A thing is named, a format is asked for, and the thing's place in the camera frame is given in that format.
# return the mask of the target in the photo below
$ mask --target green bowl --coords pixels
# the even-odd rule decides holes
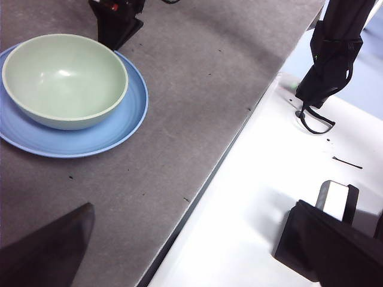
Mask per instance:
[[[78,130],[105,119],[124,98],[124,64],[106,46],[77,35],[51,34],[15,48],[2,69],[4,87],[35,121]]]

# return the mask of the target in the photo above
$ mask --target black mount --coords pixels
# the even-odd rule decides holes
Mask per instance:
[[[144,25],[136,18],[145,0],[89,0],[97,17],[98,41],[111,50],[118,50]]]
[[[327,39],[324,36],[323,22],[318,21],[310,46],[314,65],[299,84],[296,97],[303,101],[298,116],[302,124],[314,134],[327,133],[335,125],[311,109],[321,108],[326,99],[341,91],[351,80],[353,64],[360,51],[363,41],[357,39]],[[304,111],[330,125],[325,132],[316,132],[306,123]]]

